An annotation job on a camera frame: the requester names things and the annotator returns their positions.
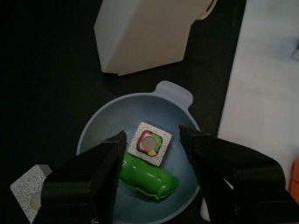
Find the black surface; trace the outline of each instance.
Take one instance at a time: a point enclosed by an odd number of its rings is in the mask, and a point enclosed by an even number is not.
[[[2,223],[26,223],[9,185],[33,165],[55,169],[75,156],[89,117],[120,95],[172,81],[193,95],[200,129],[217,135],[244,6],[245,0],[219,0],[193,23],[183,62],[117,77],[100,72],[92,30],[100,1],[0,3]],[[196,203],[168,223],[199,223]]]

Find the green object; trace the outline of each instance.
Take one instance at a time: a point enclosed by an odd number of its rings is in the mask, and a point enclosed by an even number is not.
[[[120,181],[157,200],[165,198],[179,186],[176,177],[164,168],[149,165],[128,153],[124,157]]]

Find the white surface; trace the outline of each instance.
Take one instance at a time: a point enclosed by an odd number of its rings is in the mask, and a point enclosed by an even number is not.
[[[297,0],[247,0],[219,138],[263,152],[284,169],[299,156]]]
[[[131,74],[183,60],[191,25],[211,2],[104,0],[95,23],[101,71]]]

